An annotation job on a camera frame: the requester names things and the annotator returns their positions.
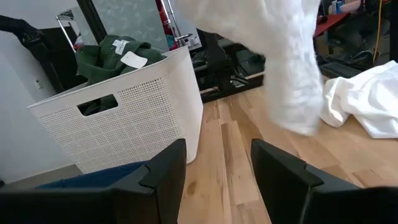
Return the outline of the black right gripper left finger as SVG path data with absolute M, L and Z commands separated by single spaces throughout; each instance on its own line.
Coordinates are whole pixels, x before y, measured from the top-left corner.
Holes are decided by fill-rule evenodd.
M 148 161 L 1 191 L 1 223 L 176 223 L 187 147 L 177 139 Z

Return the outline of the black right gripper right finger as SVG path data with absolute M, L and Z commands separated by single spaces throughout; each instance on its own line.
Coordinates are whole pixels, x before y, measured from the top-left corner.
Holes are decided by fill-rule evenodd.
M 261 139 L 251 160 L 272 223 L 397 223 L 396 187 L 361 189 Z

